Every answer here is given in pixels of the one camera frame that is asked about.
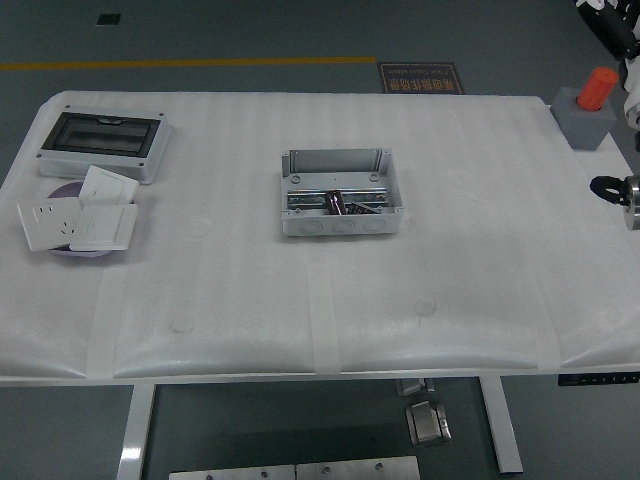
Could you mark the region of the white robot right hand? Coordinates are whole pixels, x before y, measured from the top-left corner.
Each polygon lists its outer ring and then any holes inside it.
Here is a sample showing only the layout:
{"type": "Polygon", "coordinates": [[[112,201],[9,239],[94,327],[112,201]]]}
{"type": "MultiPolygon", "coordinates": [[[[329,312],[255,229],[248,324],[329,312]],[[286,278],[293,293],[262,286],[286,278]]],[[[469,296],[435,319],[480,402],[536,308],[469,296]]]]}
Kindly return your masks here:
{"type": "Polygon", "coordinates": [[[628,93],[623,111],[639,130],[639,1],[575,1],[579,15],[613,58],[620,62],[622,87],[628,93]]]}

